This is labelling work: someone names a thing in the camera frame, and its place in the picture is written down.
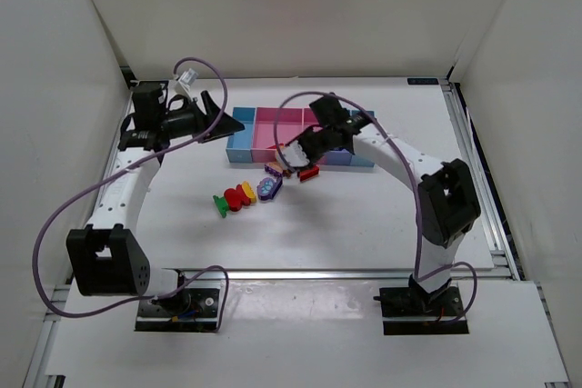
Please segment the yellow curved lego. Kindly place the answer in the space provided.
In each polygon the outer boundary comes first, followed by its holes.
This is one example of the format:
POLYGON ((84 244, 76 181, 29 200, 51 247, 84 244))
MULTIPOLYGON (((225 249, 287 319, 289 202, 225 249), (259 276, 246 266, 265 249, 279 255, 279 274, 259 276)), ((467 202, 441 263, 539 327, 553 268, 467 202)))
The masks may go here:
POLYGON ((241 184, 241 187, 242 187, 242 191, 243 191, 244 195, 246 196, 246 198, 248 199, 249 203, 254 204, 257 200, 257 197, 256 197, 256 193, 253 190, 251 184, 247 181, 244 181, 241 184))

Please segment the green lego plate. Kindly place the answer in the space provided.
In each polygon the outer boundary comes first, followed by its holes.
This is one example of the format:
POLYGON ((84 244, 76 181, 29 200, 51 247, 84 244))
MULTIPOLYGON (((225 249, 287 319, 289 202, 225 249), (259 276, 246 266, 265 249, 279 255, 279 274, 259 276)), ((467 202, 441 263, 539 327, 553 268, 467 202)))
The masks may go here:
POLYGON ((222 218, 226 218, 228 213, 230 212, 230 206, 226 198, 224 196, 214 195, 213 201, 220 216, 222 218))

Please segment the red heart lego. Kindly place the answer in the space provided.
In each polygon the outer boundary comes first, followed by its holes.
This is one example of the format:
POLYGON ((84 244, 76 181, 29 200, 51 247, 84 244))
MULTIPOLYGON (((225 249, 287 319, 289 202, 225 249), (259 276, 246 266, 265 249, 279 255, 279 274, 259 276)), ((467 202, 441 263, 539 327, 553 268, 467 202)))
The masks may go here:
POLYGON ((251 198, 246 194, 241 184, 236 188, 228 188, 224 191, 224 197, 228 209, 231 212, 238 212, 244 206, 251 204, 251 198))

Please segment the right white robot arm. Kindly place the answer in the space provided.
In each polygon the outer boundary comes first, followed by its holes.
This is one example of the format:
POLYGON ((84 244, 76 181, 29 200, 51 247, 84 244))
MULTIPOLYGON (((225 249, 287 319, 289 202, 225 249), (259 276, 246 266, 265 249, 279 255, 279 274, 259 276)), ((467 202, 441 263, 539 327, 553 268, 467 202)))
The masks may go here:
POLYGON ((442 293, 451 282, 457 251, 481 215, 466 162, 444 161, 390 134, 363 107, 350 111, 346 99, 319 93, 309 104, 316 126, 308 126, 283 152, 297 169, 313 166, 333 149, 374 163, 408 188, 415 203, 416 251, 411 283, 426 294, 442 293))

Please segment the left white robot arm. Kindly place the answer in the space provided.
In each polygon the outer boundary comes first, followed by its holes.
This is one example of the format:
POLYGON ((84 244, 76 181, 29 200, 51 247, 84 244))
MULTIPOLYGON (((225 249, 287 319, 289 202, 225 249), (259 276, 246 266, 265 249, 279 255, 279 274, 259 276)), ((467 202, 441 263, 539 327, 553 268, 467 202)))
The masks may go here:
POLYGON ((178 274, 150 264, 135 233, 146 194, 175 139, 202 142, 230 136, 244 126, 223 114, 210 93, 196 102, 170 97, 166 85, 139 84, 133 111, 122 123, 116 164, 124 174, 106 185, 96 211, 66 238, 77 286, 84 296, 151 296, 176 293, 178 274))

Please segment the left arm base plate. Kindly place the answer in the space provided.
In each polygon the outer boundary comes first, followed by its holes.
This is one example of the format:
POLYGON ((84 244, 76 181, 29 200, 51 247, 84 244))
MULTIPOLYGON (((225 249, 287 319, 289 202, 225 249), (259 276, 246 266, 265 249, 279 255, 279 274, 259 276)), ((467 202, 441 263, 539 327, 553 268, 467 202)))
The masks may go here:
POLYGON ((194 281, 168 301, 140 303, 134 330, 141 333, 216 333, 223 297, 220 281, 194 281))

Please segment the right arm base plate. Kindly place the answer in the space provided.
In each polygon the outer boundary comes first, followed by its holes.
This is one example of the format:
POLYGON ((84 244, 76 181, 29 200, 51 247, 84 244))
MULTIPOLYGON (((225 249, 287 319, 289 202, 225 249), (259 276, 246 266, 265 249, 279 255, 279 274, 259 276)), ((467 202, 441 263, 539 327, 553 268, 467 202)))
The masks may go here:
POLYGON ((373 299, 380 305, 384 335, 469 334, 465 316, 454 322, 465 309, 456 286, 449 287, 428 306, 409 287, 380 288, 373 299))

